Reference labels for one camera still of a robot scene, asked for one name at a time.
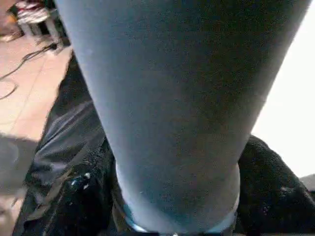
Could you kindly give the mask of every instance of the cylindrical object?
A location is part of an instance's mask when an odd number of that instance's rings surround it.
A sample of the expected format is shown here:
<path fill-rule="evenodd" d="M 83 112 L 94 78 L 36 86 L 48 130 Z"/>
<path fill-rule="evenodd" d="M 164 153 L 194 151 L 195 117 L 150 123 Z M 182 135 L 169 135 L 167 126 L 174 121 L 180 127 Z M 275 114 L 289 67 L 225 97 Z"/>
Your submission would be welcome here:
<path fill-rule="evenodd" d="M 116 158 L 125 213 L 162 233 L 221 222 L 310 1 L 56 2 Z"/>

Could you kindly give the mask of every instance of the bright light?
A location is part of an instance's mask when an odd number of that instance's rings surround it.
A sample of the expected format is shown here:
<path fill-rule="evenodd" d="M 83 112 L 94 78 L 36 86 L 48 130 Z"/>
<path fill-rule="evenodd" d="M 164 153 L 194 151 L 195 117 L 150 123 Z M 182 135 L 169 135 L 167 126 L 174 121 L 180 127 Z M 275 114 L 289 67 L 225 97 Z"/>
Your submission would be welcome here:
<path fill-rule="evenodd" d="M 253 129 L 298 177 L 315 174 L 315 0 Z"/>

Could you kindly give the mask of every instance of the tile floor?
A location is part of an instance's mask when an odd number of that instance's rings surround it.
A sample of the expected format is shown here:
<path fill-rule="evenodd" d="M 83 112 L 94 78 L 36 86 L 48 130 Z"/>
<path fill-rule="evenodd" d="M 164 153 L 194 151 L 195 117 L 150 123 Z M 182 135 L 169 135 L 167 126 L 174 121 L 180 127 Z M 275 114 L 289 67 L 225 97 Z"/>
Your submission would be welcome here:
<path fill-rule="evenodd" d="M 0 43 L 0 76 L 13 70 L 27 53 L 39 50 L 43 46 L 41 44 L 36 47 L 25 37 L 9 43 Z M 57 56 L 41 54 L 27 61 L 8 77 L 18 84 L 18 88 L 9 97 L 0 100 L 0 142 L 8 139 L 17 144 L 19 149 L 21 147 L 20 153 L 24 154 L 25 162 L 15 169 L 21 172 L 19 176 L 14 172 L 8 172 L 6 176 L 0 177 L 0 207 L 4 209 L 10 208 L 12 196 L 15 194 L 7 188 L 6 180 L 14 187 L 22 183 L 36 143 L 41 137 L 47 114 L 56 98 L 57 87 L 65 73 L 70 52 L 71 48 L 68 47 Z M 0 216 L 0 236 L 11 235 L 23 202 L 22 196 L 23 193 L 11 211 Z"/>

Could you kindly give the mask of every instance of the electrical cord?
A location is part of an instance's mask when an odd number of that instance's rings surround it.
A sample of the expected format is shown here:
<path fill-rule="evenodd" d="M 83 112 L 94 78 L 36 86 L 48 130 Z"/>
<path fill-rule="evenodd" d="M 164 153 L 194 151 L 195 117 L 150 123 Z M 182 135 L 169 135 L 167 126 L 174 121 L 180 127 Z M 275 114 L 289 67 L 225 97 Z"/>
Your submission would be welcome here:
<path fill-rule="evenodd" d="M 5 99 L 5 98 L 7 98 L 8 96 L 10 96 L 10 95 L 18 88 L 18 85 L 17 85 L 14 81 L 12 81 L 12 80 L 6 80 L 6 81 L 4 81 L 4 79 L 5 79 L 6 77 L 12 75 L 14 72 L 16 72 L 18 69 L 20 69 L 20 68 L 22 67 L 22 65 L 23 65 L 25 62 L 27 62 L 28 60 L 30 60 L 30 59 L 36 57 L 37 55 L 39 55 L 39 54 L 41 54 L 41 53 L 47 52 L 47 51 L 49 51 L 49 50 L 56 50 L 56 49 L 57 49 L 57 44 L 56 44 L 56 43 L 52 43 L 52 44 L 50 44 L 50 45 L 48 45 L 48 46 L 46 46 L 46 47 L 43 47 L 41 50 L 38 50 L 38 51 L 35 51 L 35 52 L 32 52 L 32 53 L 26 54 L 26 55 L 22 58 L 20 64 L 19 64 L 14 70 L 12 70 L 12 71 L 10 71 L 9 73 L 7 73 L 7 74 L 1 76 L 1 77 L 0 77 L 0 82 L 12 83 L 12 84 L 14 85 L 14 87 L 13 87 L 13 89 L 12 89 L 9 93 L 7 93 L 7 94 L 5 94 L 5 95 L 3 95 L 3 96 L 0 96 L 0 100 Z"/>

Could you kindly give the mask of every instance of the black fabric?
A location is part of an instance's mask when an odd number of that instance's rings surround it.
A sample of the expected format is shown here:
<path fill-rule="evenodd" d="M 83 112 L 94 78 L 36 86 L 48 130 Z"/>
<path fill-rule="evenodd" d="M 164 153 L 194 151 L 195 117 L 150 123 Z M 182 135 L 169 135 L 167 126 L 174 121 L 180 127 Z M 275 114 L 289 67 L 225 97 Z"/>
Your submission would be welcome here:
<path fill-rule="evenodd" d="M 113 161 L 72 57 L 26 176 L 29 190 L 13 235 L 104 232 L 112 210 Z M 315 203 L 309 192 L 264 142 L 252 136 L 239 166 L 236 233 L 315 233 Z"/>
<path fill-rule="evenodd" d="M 238 213 L 246 232 L 315 233 L 315 203 L 278 154 L 251 136 L 239 166 Z"/>

